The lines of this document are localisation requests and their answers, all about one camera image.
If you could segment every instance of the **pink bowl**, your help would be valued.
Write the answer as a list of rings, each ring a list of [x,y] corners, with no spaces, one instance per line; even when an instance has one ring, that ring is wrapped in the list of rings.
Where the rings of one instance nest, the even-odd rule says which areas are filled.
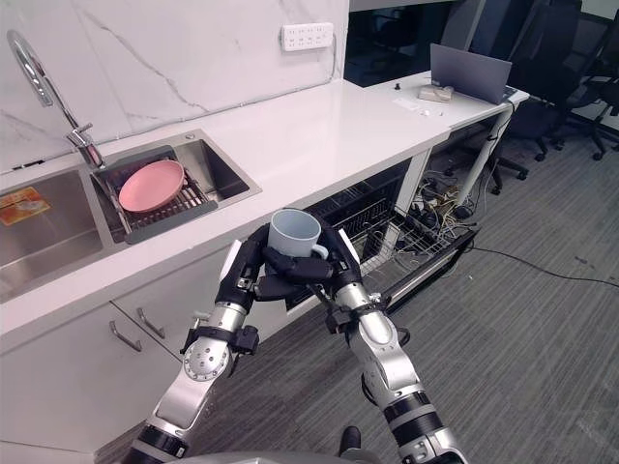
[[[120,205],[127,211],[146,213],[174,198],[183,186],[185,170],[171,159],[155,161],[135,171],[120,190]]]

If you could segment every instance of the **glass wall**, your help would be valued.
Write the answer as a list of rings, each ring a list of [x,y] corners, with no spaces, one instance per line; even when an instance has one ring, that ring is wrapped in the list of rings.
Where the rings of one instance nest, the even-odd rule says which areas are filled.
[[[344,78],[362,87],[429,70],[453,2],[351,12]]]

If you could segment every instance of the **wall socket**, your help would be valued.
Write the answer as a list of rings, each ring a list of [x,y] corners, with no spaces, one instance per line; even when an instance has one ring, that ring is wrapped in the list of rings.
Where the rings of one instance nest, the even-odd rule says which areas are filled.
[[[284,51],[323,48],[333,43],[333,23],[289,24],[281,27],[280,35]]]

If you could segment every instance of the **dishwasher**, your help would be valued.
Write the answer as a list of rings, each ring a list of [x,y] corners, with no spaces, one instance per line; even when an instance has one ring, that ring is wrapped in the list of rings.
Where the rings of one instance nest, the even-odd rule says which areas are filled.
[[[447,273],[477,233],[462,227],[457,234],[446,234],[424,225],[414,209],[396,206],[409,163],[405,160],[306,208],[345,230],[361,260],[366,288],[390,298],[390,314]],[[300,291],[286,299],[286,308],[311,295]]]

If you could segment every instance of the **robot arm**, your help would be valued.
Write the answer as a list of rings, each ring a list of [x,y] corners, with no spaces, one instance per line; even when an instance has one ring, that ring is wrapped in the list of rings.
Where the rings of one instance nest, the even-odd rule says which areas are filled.
[[[388,302],[366,292],[349,241],[327,224],[322,223],[322,227],[322,245],[331,251],[329,259],[335,268],[333,278],[324,286],[327,299],[335,302],[327,326],[332,333],[345,333],[364,370],[364,388],[383,412],[398,442],[402,462],[467,464],[399,345],[398,330],[384,313]]]
[[[253,353],[257,329],[243,326],[254,300],[284,298],[309,286],[327,306],[327,327],[344,333],[361,363],[369,399],[383,412],[406,464],[467,464],[456,440],[429,402],[398,331],[384,314],[387,302],[363,286],[354,248],[343,231],[320,218],[319,243],[327,260],[290,258],[267,247],[268,224],[241,245],[237,242],[222,270],[215,308],[196,313],[185,345],[183,367],[133,442],[124,464],[154,464],[182,458],[205,415],[208,392],[228,371],[233,353]],[[270,272],[258,278],[266,261]]]
[[[243,326],[253,303],[252,286],[262,266],[269,228],[260,227],[236,242],[221,272],[220,290],[211,312],[197,312],[189,330],[183,366],[146,421],[123,464],[155,464],[187,455],[195,426],[205,415],[208,393],[230,370],[233,353],[253,353],[257,329]]]

